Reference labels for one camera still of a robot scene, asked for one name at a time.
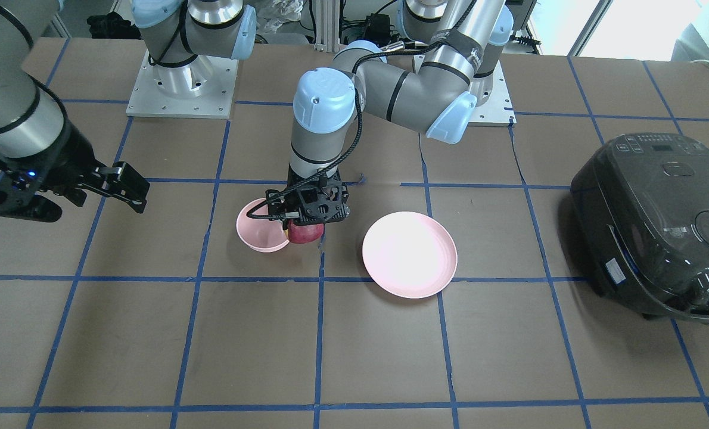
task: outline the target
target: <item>black cable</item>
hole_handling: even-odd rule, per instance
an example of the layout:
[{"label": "black cable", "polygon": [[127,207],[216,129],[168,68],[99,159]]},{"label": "black cable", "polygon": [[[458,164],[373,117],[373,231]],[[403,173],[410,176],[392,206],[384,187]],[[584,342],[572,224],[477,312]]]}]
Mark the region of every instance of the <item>black cable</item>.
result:
[{"label": "black cable", "polygon": [[357,147],[357,144],[360,143],[360,137],[362,136],[362,107],[360,106],[360,94],[357,92],[357,88],[354,89],[354,109],[357,111],[357,134],[354,135],[354,139],[352,140],[352,144],[349,146],[349,149],[347,149],[344,154],[340,155],[338,158],[336,158],[336,161],[333,161],[329,166],[327,166],[324,169],[321,169],[317,173],[307,177],[306,179],[302,179],[299,182],[294,183],[294,185],[290,185],[287,187],[285,190],[282,192],[276,193],[273,195],[270,199],[265,198],[264,201],[261,203],[257,204],[256,206],[252,207],[251,210],[246,213],[246,216],[250,217],[251,219],[269,219],[269,220],[282,220],[283,217],[280,217],[277,214],[254,214],[257,210],[261,209],[264,206],[267,206],[267,204],[273,203],[273,201],[278,201],[281,198],[286,197],[290,193],[294,192],[298,188],[303,187],[303,185],[306,185],[307,183],[317,180],[322,177],[324,174],[328,174],[329,171],[331,171],[333,168],[336,168],[338,164],[343,163],[346,158],[352,154],[352,152],[355,151],[355,147]]},{"label": "black cable", "polygon": [[382,10],[386,9],[387,7],[389,7],[390,5],[392,5],[393,3],[397,3],[397,0],[391,0],[390,2],[388,2],[388,3],[386,3],[385,5],[381,6],[381,9],[378,9],[375,14],[377,15],[377,14],[381,13]]},{"label": "black cable", "polygon": [[182,28],[185,26],[185,13],[187,10],[188,0],[185,0],[185,2],[183,2],[180,6],[180,19],[177,23],[177,28],[175,29],[174,35],[172,35],[172,38],[169,39],[169,43],[167,43],[166,47],[164,47],[164,51],[161,52],[161,57],[159,57],[158,60],[153,60],[153,57],[151,56],[150,52],[148,52],[148,64],[150,64],[151,66],[156,66],[161,63],[161,60],[164,59],[164,57],[166,56],[166,52],[169,52],[169,48],[171,48],[172,44],[175,43],[175,39],[177,39],[177,36],[180,35]]},{"label": "black cable", "polygon": [[[468,14],[471,14],[471,9],[474,8],[474,5],[476,5],[477,0],[471,0],[471,3],[468,4],[468,7],[466,10],[463,12],[461,17],[458,19],[458,22],[453,25],[452,29],[453,30],[458,30],[458,28],[463,24],[463,21],[466,20],[468,17]],[[381,57],[411,57],[415,55],[423,55],[427,54],[428,52],[432,51],[433,49],[436,49],[444,44],[443,41],[436,41],[429,46],[426,46],[423,49],[418,49],[417,51],[396,51],[396,52],[379,52],[379,54],[370,54],[366,55],[364,57],[360,57],[359,60],[357,60],[354,63],[354,66],[352,67],[352,73],[357,73],[357,68],[360,67],[362,63],[368,60],[373,60],[374,58],[381,58]]]},{"label": "black cable", "polygon": [[[471,9],[476,5],[477,0],[471,0],[471,3],[469,3],[468,7],[466,8],[466,11],[461,15],[461,17],[458,19],[458,22],[453,25],[453,30],[457,30],[458,27],[463,24],[463,21],[468,17],[468,14],[471,13]],[[381,57],[407,57],[407,56],[415,56],[415,55],[422,55],[426,54],[426,52],[432,51],[433,49],[436,49],[437,47],[440,47],[444,44],[442,41],[436,41],[432,43],[429,46],[426,46],[423,49],[418,49],[417,51],[395,51],[395,52],[380,52],[379,54],[370,54],[366,55],[364,57],[360,57],[359,60],[357,60],[354,63],[354,66],[352,67],[352,74],[357,73],[357,68],[364,63],[365,61],[374,59],[374,58],[381,58]],[[357,147],[357,144],[360,143],[360,137],[362,136],[362,107],[360,106],[360,94],[357,91],[357,87],[354,88],[354,109],[357,111],[357,134],[354,136],[354,141],[352,141],[352,144],[349,146],[349,149],[347,149],[344,154],[339,155],[338,158],[336,158],[333,163],[328,165],[326,168],[321,169],[317,173],[307,177],[306,179],[302,179],[299,182],[294,183],[294,185],[290,185],[283,191],[276,193],[275,195],[271,196],[271,198],[265,198],[264,201],[261,203],[257,204],[256,206],[252,207],[251,210],[246,213],[246,216],[250,217],[251,219],[268,219],[268,220],[283,220],[283,217],[277,214],[254,214],[257,210],[261,209],[264,206],[267,206],[267,204],[273,203],[274,201],[279,201],[281,198],[286,197],[290,193],[294,192],[298,188],[303,187],[303,185],[306,185],[307,183],[317,180],[322,177],[322,175],[327,174],[329,171],[331,171],[333,168],[336,168],[338,164],[341,164],[346,160],[347,157],[349,157],[352,152],[355,151],[355,147]]]},{"label": "black cable", "polygon": [[312,2],[313,0],[309,0],[309,17],[312,19],[312,33],[315,38],[315,44],[317,44],[317,25],[315,25],[315,13],[312,11]]}]

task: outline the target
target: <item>power adapter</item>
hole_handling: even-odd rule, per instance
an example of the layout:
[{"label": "power adapter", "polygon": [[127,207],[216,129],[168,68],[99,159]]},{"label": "power adapter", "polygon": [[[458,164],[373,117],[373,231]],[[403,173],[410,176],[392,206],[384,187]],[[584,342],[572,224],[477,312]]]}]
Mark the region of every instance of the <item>power adapter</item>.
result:
[{"label": "power adapter", "polygon": [[389,15],[370,14],[366,17],[365,30],[362,33],[363,39],[381,47],[391,43],[391,35]]}]

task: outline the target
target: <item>control panel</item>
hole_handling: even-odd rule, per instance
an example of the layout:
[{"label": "control panel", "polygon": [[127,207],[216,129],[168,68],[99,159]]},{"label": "control panel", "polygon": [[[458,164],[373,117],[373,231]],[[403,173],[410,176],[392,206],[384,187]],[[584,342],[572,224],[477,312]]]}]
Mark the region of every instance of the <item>control panel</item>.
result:
[{"label": "control panel", "polygon": [[642,154],[677,154],[677,155],[705,155],[709,154],[707,147],[701,142],[687,136],[670,133],[636,133],[624,134],[611,143],[614,152],[618,155]]}]

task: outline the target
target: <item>label sticker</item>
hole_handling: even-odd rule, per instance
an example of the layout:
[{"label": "label sticker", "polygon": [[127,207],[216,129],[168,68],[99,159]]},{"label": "label sticker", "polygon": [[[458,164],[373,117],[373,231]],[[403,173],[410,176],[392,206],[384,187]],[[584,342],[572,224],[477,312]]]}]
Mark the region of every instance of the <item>label sticker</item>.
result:
[{"label": "label sticker", "polygon": [[622,268],[619,268],[616,258],[611,258],[611,260],[606,263],[606,271],[611,275],[611,279],[614,280],[614,285],[624,282],[625,277],[624,274],[622,274]]}]

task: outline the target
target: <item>pink bowl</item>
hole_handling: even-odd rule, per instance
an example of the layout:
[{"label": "pink bowl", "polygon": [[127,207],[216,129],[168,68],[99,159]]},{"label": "pink bowl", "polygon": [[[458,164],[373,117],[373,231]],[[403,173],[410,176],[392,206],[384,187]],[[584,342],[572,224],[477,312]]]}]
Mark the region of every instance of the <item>pink bowl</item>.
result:
[{"label": "pink bowl", "polygon": [[[246,213],[256,206],[256,204],[264,201],[264,198],[256,199],[245,207],[238,214],[238,219],[235,220],[235,230],[238,231],[238,237],[246,243],[246,246],[257,252],[270,253],[278,251],[288,244],[288,237],[283,231],[283,223],[278,220],[267,219],[251,219],[246,217]],[[266,215],[267,206],[256,211],[257,215]]]},{"label": "pink bowl", "polygon": [[388,214],[373,223],[362,259],[374,282],[403,298],[438,293],[458,268],[458,251],[447,230],[414,212]]}]

